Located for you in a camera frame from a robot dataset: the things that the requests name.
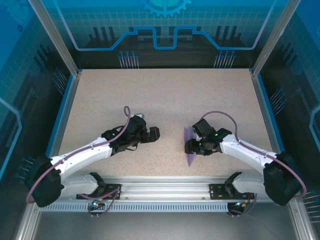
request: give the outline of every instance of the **enclosure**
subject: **enclosure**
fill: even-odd
[[[0,0],[0,239],[318,239],[319,9],[317,0]],[[34,159],[123,127],[124,106],[159,140],[73,174],[120,184],[110,211],[91,219],[92,201],[75,195],[27,204]],[[188,166],[184,128],[209,111],[231,115],[247,143],[289,153],[305,198],[279,206],[258,194],[250,215],[228,215],[238,201],[212,199],[209,186],[257,169],[221,153]],[[206,120],[234,132],[223,115]]]

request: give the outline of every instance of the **beige work surface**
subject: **beige work surface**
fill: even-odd
[[[221,153],[197,156],[188,167],[184,127],[214,110],[234,117],[241,139],[272,150],[248,69],[85,69],[60,154],[124,125],[126,105],[132,114],[144,114],[148,128],[157,126],[160,139],[139,144],[136,151],[99,160],[77,174],[94,171],[102,176],[227,176],[235,171],[255,171]],[[212,114],[206,120],[216,130],[234,132],[233,123],[223,115]]]

